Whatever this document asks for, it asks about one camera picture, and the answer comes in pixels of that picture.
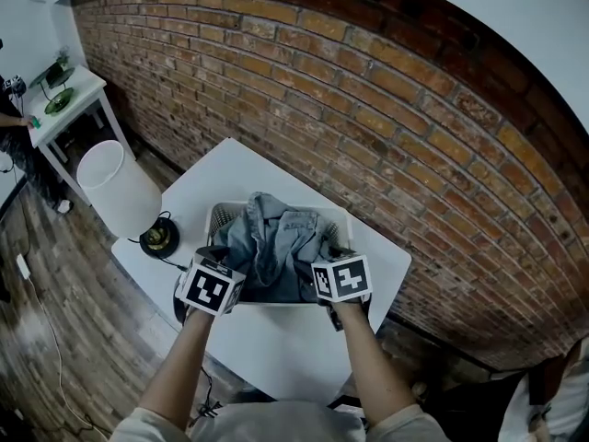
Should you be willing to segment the table lamp with white shade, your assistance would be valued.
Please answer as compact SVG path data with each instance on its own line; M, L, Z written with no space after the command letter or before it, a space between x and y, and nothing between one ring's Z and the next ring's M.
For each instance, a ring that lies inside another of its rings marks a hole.
M179 229L162 210L162 193L121 143L107 140L82 157L77 181L102 221L117 238L140 245L156 259L179 247Z

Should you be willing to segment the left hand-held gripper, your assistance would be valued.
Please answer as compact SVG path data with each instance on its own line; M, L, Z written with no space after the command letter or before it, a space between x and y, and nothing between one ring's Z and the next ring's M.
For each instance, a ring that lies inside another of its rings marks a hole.
M173 308L180 324L193 308L217 317L229 313L237 304L246 276L223 264L229 252L227 246L196 250L175 285Z

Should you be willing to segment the white square table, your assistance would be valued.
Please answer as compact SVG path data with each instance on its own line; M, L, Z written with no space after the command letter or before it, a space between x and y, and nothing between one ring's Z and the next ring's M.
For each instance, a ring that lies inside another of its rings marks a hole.
M179 227L181 242L167 262L151 259L140 246L119 239L112 253L121 267L176 324L172 293L179 265L205 245L209 212L219 203L242 203L267 192L297 208L322 215L341 208L253 150L228 138L188 169L163 194L163 208ZM374 287L369 310L377 330L410 267L411 256L375 230L345 214L350 249L367 257ZM345 339L318 305L238 304L218 317L206 350L252 386L275 400L334 401L350 374Z

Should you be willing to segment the person's left forearm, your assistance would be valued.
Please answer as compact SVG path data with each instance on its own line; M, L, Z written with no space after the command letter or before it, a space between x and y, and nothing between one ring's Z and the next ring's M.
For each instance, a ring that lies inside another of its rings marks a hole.
M214 316L199 309L185 320L167 357L149 382L139 407L185 431L191 416Z

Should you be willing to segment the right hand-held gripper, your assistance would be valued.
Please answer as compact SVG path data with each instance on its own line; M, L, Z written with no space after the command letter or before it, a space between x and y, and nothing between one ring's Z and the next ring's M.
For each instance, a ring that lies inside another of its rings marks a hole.
M294 269L315 287L319 300L343 302L372 293L367 257L354 250L328 246L327 259L295 260Z

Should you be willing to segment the person's right forearm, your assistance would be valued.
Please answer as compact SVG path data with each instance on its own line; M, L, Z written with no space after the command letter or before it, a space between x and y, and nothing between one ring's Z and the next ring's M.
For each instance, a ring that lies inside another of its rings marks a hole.
M409 385L397 373L357 303L334 303L343 328L352 375L371 426L413 405Z

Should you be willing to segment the green tiered tray stand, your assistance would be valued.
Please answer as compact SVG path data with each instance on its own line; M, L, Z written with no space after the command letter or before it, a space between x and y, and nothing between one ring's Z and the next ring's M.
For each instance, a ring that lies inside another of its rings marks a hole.
M42 96L47 101L44 108L46 115L59 113L71 101L74 89L68 86L68 81L74 72L74 67L64 67L62 64L55 62L29 83L28 88L39 88Z

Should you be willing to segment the white side table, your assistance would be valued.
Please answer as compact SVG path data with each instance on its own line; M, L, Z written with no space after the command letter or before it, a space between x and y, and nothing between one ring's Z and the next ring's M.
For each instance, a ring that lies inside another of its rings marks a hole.
M62 111L55 115L46 115L44 113L47 101L42 96L39 88L32 89L34 97L29 100L25 108L28 114L40 120L40 128L31 129L29 137L32 146L40 150L57 174L87 205L90 205L90 201L76 179L65 168L66 156L54 143L56 137L68 128L72 122L87 112L91 112L95 121L99 122L96 109L100 105L117 140L132 157L134 157L134 153L123 134L105 93L107 82L83 65L78 65L68 81L68 86L74 89L73 98Z

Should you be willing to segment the person's light shirt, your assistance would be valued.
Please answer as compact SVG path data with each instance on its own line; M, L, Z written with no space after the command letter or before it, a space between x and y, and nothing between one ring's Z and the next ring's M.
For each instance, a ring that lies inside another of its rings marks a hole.
M137 408L114 430L110 442L450 442L417 404L366 430L362 420L313 402L229 404L203 417L189 432Z

